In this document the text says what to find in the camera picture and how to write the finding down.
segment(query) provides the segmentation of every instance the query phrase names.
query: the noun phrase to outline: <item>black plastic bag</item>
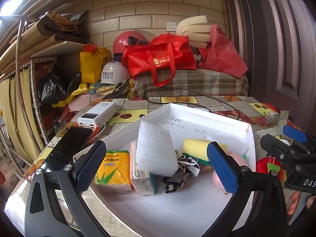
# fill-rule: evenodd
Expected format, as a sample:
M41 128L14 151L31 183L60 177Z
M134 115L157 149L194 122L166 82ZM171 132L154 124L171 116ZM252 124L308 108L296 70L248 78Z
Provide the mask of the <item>black plastic bag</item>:
M67 88L67 95L77 90L81 84L81 72L76 72L70 75L70 80Z
M50 72L43 87L42 104L63 101L66 96L66 83L53 72Z
M39 84L37 87L37 98L39 101L42 101L42 94L43 94L43 88L44 88L45 81L46 81L46 78L41 77L39 79Z
M52 69L53 74L55 74L56 76L58 76L63 82L65 82L66 86L68 86L68 78L65 76L64 70L63 68L60 66L59 62L57 62L55 64L55 66Z

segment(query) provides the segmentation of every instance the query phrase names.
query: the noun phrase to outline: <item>patterned tablecloth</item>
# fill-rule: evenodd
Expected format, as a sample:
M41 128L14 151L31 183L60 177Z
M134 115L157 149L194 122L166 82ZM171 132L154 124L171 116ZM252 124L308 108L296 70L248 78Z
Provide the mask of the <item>patterned tablecloth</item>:
M260 146L260 138L265 134L270 134L278 138L278 126L275 124L267 124L266 117L267 114L273 114L274 108L269 104L263 104L258 102L256 99L252 97L245 97L245 96L216 96L217 100L212 98L208 98L205 96L200 97L156 97L150 98L151 101L156 103L169 103L169 102L176 102L182 103L184 106L188 107L196 107L197 109L207 110L210 109L213 113L220 114L226 117L231 117L234 119L238 118L243 122L247 122L251 124L252 130L254 132L254 141L255 141L255 149L256 149L256 160L263 158L266 156L266 152ZM113 99L113 100L97 100L92 102L89 106L80 110L76 116L69 122L45 147L43 152L38 156L38 158L34 161L36 168L39 168L45 158L49 155L52 151L54 146L58 143L61 137L66 133L67 129L71 126L76 124L77 118L91 109L93 106L98 104L101 101L113 101L117 104L118 112L114 117L108 122L106 129L99 135L97 139L102 139L105 136L114 133L115 131L119 130L120 128L134 122L135 120L139 119L140 117L160 108L161 104L153 104L146 100L127 100L125 98L121 99ZM208 109L199 107L196 104L200 104ZM26 201L27 193L29 188L29 183L25 183L26 180L21 180L15 190L12 192L11 197L17 196L19 200ZM285 190L285 196L287 202L289 202L289 196L292 193L291 190ZM61 194L58 195L58 199L61 204L65 204L63 201L63 197ZM99 220L101 225L109 232L111 236L122 236L122 237L129 237L129 236L137 236L135 233L130 231L124 225L122 225L118 220L116 220L110 212L103 207L100 201L96 198L96 196L92 193L91 190L88 190L83 193L83 198L93 212L94 216ZM14 202L13 198L8 200L8 203ZM9 214L9 218L15 219L16 211L14 208L9 207L10 204L6 206L6 213ZM66 219L70 224L75 226L75 223L72 219L72 216L67 208L67 206L63 206L63 211L65 213Z

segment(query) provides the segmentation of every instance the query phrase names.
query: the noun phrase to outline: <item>red tote bag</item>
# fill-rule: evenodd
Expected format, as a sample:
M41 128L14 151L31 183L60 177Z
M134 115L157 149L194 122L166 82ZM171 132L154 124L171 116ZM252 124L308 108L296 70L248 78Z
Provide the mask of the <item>red tote bag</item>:
M248 68L236 51L232 41L223 34L218 24L211 27L210 35L212 44L207 47L208 55L205 64L201 64L200 67L241 78Z
M126 46L121 63L129 68L133 79L138 74L151 71L157 87L169 83L176 69L196 69L189 38L170 33L154 38L149 45ZM171 77L158 82L157 69L171 69Z

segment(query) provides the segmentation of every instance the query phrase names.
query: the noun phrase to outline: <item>white helmet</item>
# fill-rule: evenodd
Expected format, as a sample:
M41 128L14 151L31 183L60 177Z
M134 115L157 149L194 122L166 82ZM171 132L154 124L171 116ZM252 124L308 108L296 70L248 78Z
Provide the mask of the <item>white helmet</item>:
M117 85L127 79L131 79L128 68L118 61L110 61L105 64L101 74L101 84Z

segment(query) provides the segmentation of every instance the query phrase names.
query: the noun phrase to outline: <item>crumpled paper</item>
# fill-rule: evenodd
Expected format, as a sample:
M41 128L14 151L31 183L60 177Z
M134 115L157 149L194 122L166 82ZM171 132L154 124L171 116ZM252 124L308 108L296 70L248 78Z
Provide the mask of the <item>crumpled paper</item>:
M176 154L179 166L178 170L172 177L164 176L162 178L162 182L166 184L165 193L171 193L182 189L191 173L197 177L200 172L198 162L192 157L187 157L179 151L176 151Z

